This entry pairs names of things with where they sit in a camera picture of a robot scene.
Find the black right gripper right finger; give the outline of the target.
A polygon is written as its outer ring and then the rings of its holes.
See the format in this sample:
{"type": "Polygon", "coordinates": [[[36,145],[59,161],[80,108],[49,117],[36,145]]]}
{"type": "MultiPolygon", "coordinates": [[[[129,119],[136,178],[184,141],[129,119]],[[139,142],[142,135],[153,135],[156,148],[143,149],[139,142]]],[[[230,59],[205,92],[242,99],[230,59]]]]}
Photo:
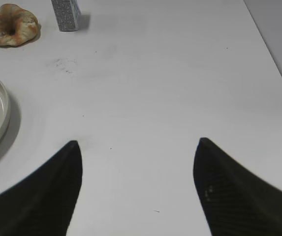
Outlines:
{"type": "Polygon", "coordinates": [[[282,236],[282,191],[208,138],[200,138],[193,180],[211,235],[282,236]]]}

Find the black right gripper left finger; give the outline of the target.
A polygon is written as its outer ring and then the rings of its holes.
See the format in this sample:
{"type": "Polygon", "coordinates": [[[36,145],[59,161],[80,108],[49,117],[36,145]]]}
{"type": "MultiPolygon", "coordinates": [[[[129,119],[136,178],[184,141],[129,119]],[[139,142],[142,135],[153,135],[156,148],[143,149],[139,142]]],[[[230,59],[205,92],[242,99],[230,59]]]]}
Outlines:
{"type": "Polygon", "coordinates": [[[82,185],[82,156],[70,141],[0,193],[0,236],[64,236],[82,185]]]}

